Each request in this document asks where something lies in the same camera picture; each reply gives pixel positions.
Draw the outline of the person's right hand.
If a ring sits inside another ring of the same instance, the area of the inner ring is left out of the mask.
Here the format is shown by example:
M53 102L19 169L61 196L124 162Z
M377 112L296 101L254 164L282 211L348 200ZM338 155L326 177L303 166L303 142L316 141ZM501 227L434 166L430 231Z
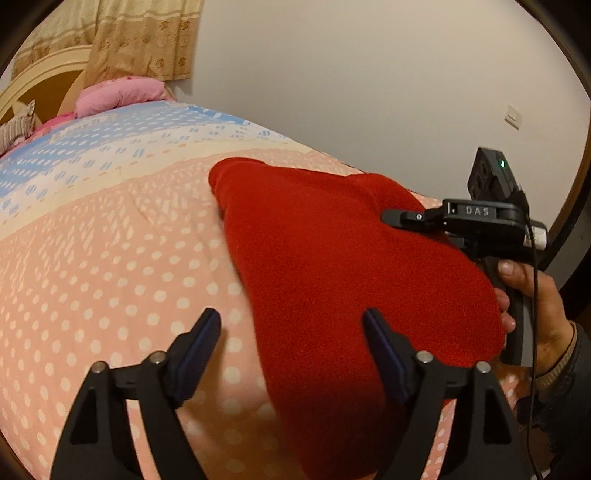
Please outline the person's right hand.
M501 260L498 273L507 287L517 289L534 300L537 314L537 376L551 371L561 360L574 337L574 327L566 318L562 298L553 278L534 272L530 265Z

